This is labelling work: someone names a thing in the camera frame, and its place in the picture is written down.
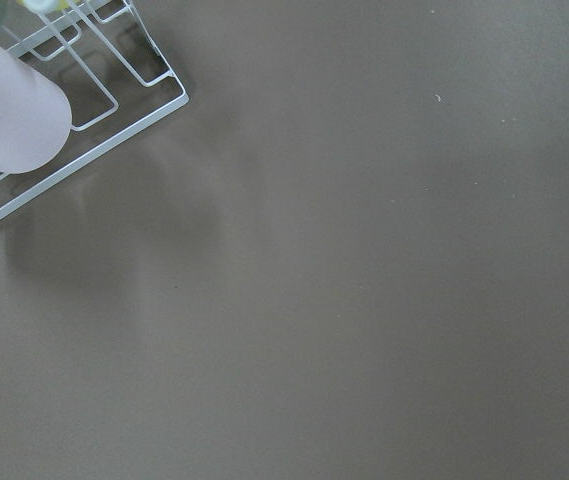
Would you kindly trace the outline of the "pink plastic cup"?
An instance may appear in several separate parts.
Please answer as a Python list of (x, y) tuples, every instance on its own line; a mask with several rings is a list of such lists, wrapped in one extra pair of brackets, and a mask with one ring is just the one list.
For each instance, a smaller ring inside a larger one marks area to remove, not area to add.
[(0, 172), (21, 174), (54, 159), (71, 123), (60, 87), (0, 47)]

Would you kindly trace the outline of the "yellow plastic cup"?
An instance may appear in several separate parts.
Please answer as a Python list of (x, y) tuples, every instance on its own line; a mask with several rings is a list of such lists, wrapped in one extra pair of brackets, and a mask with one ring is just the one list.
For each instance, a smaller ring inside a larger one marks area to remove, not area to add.
[(49, 14), (61, 11), (75, 4), (74, 0), (18, 0), (30, 12), (35, 14)]

